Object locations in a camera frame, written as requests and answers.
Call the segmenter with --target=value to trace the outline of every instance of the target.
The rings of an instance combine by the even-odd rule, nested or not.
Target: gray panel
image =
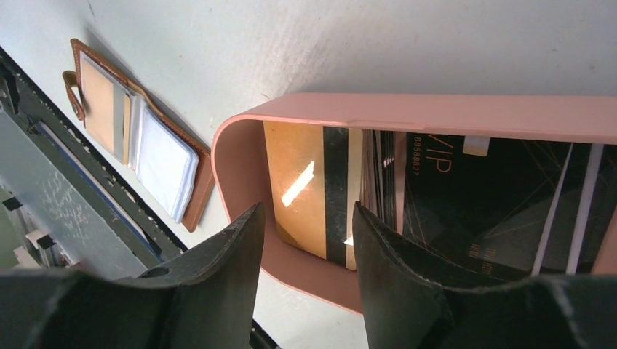
[[[138,276],[146,270],[62,172],[2,110],[0,181],[72,260],[109,279]]]

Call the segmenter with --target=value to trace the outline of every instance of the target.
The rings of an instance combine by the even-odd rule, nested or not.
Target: wallet
[[[63,72],[63,78],[77,119],[96,142],[137,173],[172,218],[195,231],[215,183],[210,149],[100,54],[78,39],[71,39],[71,46],[76,70]]]

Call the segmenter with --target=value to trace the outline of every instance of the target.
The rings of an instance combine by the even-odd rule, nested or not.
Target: white table
[[[617,95],[616,18],[611,0],[3,0],[0,45],[76,121],[68,41],[102,42],[210,144],[287,92]],[[197,232],[166,223],[190,247],[227,221],[215,189]],[[362,317],[264,273],[255,318],[285,349],[367,346]]]

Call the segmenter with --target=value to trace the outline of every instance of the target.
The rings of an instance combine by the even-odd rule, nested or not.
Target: wallet strap
[[[81,98],[77,98],[75,92],[73,92],[73,88],[77,87],[79,90],[79,95],[81,97],[81,89],[77,84],[77,74],[74,71],[64,71],[62,73],[62,77],[64,79],[64,86],[66,87],[66,94],[68,95],[68,100],[71,101],[71,106],[73,106],[73,111],[77,115],[77,119],[83,121],[86,119],[86,112],[84,110],[84,106],[79,102]]]

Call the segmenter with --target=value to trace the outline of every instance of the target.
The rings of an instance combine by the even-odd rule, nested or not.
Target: pink plastic tray
[[[450,135],[617,144],[617,97],[293,94],[227,120],[212,162],[228,218],[266,207],[261,267],[283,284],[358,313],[356,273],[301,251],[276,235],[262,121]],[[596,273],[617,273],[617,223]]]

